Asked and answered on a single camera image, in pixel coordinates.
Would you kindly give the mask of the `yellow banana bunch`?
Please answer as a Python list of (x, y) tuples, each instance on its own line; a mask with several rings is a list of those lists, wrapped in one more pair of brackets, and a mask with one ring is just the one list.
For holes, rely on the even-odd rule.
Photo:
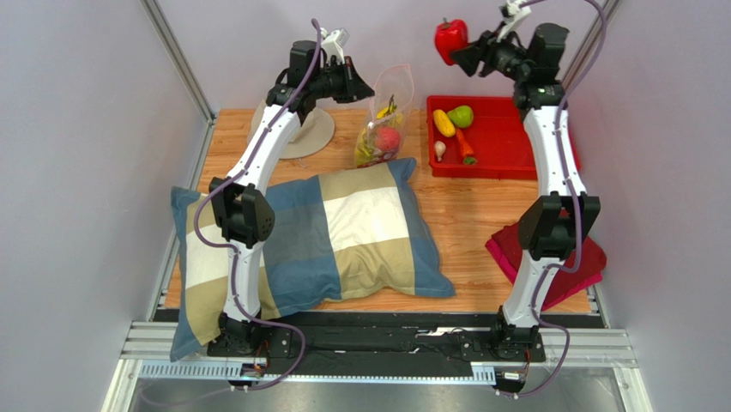
[[(387, 118), (369, 121), (361, 130), (354, 149), (354, 164), (356, 167), (370, 167), (379, 163), (394, 160), (402, 146), (402, 127), (405, 125), (404, 115), (398, 110)], [(401, 134), (401, 146), (393, 152), (381, 152), (375, 147), (376, 131), (382, 126), (397, 129)]]

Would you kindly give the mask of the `clear zip top bag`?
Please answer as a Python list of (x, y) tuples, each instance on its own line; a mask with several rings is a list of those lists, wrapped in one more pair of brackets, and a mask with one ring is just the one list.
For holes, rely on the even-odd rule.
[(414, 80), (409, 64), (384, 70), (378, 77), (369, 112), (356, 139), (353, 162), (371, 167), (398, 157), (408, 134), (414, 101)]

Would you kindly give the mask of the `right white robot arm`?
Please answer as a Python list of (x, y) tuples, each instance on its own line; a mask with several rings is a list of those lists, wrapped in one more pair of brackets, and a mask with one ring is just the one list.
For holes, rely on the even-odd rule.
[(568, 91), (557, 75), (569, 31), (540, 24), (523, 46), (507, 23), (486, 30), (450, 55), (468, 75), (498, 72), (514, 82), (519, 111), (533, 151), (538, 197), (518, 222), (523, 251), (517, 278), (492, 328), (491, 351), (522, 353), (539, 342), (541, 310), (554, 277), (580, 264), (583, 242), (601, 210), (578, 176), (568, 130)]

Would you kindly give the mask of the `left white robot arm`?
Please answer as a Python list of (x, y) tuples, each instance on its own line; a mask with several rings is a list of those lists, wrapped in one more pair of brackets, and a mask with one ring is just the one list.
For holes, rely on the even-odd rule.
[(287, 68), (267, 93), (253, 140), (227, 176), (209, 184), (214, 222), (230, 249), (227, 298), (215, 342), (235, 354), (254, 354), (263, 339), (258, 271), (275, 224), (265, 192), (284, 148), (318, 100), (348, 104), (374, 95), (343, 51), (345, 33), (337, 29), (320, 40), (293, 43)]

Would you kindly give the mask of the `brown longan cluster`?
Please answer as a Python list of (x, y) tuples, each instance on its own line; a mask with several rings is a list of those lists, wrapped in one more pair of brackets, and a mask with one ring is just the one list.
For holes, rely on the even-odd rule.
[(377, 119), (387, 118), (388, 116), (391, 116), (392, 114), (394, 114), (396, 111), (397, 111), (397, 104), (396, 104), (395, 96), (392, 94), (389, 97), (387, 105), (378, 112)]

